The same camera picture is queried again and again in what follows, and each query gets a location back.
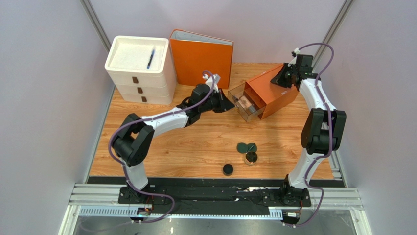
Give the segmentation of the beige foundation bottle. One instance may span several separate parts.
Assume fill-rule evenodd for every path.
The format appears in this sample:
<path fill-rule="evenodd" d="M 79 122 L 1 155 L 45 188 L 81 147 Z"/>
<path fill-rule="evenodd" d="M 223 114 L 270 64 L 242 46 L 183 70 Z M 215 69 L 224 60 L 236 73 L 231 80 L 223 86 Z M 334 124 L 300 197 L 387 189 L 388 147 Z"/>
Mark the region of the beige foundation bottle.
<path fill-rule="evenodd" d="M 244 104 L 242 103 L 242 101 L 241 101 L 241 97 L 236 97 L 235 95 L 232 97 L 233 98 L 233 100 L 238 104 L 238 105 L 240 105 L 244 110 L 246 110 L 246 111 L 248 111 L 247 109 L 246 109 L 246 107 L 244 106 Z"/>

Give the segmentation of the pink foundation bottle grey cap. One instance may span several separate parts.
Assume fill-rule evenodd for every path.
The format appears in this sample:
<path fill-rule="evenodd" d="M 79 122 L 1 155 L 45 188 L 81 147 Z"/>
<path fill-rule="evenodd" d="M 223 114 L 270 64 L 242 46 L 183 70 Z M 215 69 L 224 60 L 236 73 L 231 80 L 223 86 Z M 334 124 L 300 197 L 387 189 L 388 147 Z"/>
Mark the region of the pink foundation bottle grey cap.
<path fill-rule="evenodd" d="M 249 113 L 254 113 L 257 111 L 256 107 L 246 97 L 241 97 L 241 101 Z"/>

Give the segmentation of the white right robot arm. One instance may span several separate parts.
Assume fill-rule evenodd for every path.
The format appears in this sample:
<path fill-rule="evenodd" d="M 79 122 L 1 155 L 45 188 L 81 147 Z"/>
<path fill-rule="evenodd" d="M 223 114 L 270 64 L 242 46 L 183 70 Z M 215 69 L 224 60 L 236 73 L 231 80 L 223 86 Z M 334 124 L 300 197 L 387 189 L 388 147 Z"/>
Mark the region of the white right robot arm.
<path fill-rule="evenodd" d="M 288 206 L 306 199 L 308 184 L 318 165 L 340 147 L 347 119 L 345 111 L 338 110 L 327 98 L 320 75 L 313 73 L 313 56 L 295 52 L 292 56 L 292 61 L 285 63 L 271 80 L 284 88 L 295 87 L 310 110 L 301 132 L 301 156 L 279 189 L 280 202 Z"/>

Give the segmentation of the gold cream jar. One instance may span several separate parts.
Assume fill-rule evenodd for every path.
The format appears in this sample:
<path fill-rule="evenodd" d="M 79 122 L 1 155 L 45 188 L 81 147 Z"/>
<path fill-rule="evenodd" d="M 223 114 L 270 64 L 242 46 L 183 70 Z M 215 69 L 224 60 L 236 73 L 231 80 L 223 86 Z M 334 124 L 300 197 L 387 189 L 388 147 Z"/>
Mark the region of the gold cream jar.
<path fill-rule="evenodd" d="M 246 155 L 245 155 L 245 158 L 244 158 L 244 162 L 248 166 L 255 165 L 257 160 L 258 160 L 258 155 L 254 151 L 247 152 Z"/>

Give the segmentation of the black round jar lid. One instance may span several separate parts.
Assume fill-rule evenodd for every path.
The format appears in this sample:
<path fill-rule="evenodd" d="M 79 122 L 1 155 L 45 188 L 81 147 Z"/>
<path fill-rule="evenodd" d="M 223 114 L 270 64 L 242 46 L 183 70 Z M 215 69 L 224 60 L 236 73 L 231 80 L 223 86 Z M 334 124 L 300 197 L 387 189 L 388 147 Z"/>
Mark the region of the black round jar lid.
<path fill-rule="evenodd" d="M 231 164 L 225 164 L 222 168 L 222 172 L 225 176 L 231 176 L 233 174 L 233 166 Z"/>

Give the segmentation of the orange drawer cabinet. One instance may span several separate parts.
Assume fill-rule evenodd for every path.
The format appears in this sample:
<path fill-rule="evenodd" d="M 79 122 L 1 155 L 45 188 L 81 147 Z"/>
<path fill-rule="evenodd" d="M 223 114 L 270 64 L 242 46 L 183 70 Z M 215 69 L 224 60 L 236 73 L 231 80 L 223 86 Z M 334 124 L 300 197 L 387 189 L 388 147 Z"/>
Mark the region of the orange drawer cabinet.
<path fill-rule="evenodd" d="M 276 111 L 292 103 L 297 95 L 296 87 L 284 88 L 273 84 L 271 80 L 281 71 L 283 64 L 257 75 L 244 84 L 244 95 L 261 112 L 257 115 L 260 120 L 267 118 Z"/>

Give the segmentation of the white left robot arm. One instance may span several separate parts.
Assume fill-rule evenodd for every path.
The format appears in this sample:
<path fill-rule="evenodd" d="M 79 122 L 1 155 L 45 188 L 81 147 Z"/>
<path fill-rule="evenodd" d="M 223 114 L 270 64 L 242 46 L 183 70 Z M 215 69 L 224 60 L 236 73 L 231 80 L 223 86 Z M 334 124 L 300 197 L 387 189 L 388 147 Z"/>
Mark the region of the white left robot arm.
<path fill-rule="evenodd" d="M 111 157 L 122 165 L 125 173 L 127 187 L 123 197 L 142 203 L 154 195 L 143 191 L 148 185 L 143 161 L 154 137 L 194 124 L 201 113 L 223 113 L 234 107 L 221 88 L 198 84 L 189 97 L 170 111 L 148 117 L 129 114 L 108 145 Z"/>

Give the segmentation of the clear drawer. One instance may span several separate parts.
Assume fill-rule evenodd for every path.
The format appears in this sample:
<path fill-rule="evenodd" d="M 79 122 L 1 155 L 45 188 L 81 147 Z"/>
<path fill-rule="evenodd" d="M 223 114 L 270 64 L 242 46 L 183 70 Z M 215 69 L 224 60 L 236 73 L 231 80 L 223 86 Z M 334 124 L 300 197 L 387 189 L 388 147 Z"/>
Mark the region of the clear drawer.
<path fill-rule="evenodd" d="M 245 95 L 245 97 L 256 107 L 257 111 L 254 113 L 249 113 L 248 111 L 244 110 L 240 105 L 238 105 L 234 100 L 233 96 L 241 97 Z M 235 104 L 238 113 L 242 116 L 242 118 L 248 122 L 254 118 L 260 118 L 263 114 L 263 111 L 266 107 L 266 103 L 261 99 L 261 97 L 255 92 L 253 88 L 251 88 L 246 83 L 241 84 L 233 89 L 228 91 L 228 99 Z"/>

